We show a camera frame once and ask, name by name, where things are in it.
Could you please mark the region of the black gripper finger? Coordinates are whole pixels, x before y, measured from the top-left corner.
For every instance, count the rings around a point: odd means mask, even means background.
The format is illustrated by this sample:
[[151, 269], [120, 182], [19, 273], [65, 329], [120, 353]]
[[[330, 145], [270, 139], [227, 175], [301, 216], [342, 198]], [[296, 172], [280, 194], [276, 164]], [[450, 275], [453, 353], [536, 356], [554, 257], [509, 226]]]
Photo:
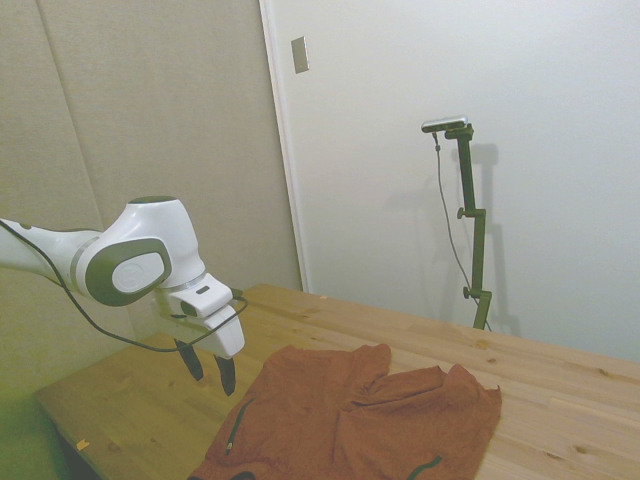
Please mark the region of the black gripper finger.
[[190, 375], [196, 381], [201, 381], [204, 377], [203, 367], [194, 347], [178, 339], [175, 339], [174, 343]]
[[220, 373], [221, 385], [224, 393], [230, 397], [236, 389], [236, 368], [233, 358], [214, 356]]

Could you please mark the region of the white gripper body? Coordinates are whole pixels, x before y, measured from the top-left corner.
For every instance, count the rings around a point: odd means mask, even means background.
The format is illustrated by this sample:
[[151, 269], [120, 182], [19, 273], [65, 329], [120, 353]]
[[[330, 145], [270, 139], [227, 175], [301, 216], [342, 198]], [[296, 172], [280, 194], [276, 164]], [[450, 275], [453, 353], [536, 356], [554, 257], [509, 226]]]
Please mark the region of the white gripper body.
[[197, 344], [217, 356], [232, 358], [245, 346], [228, 288], [159, 291], [159, 325], [172, 337]]

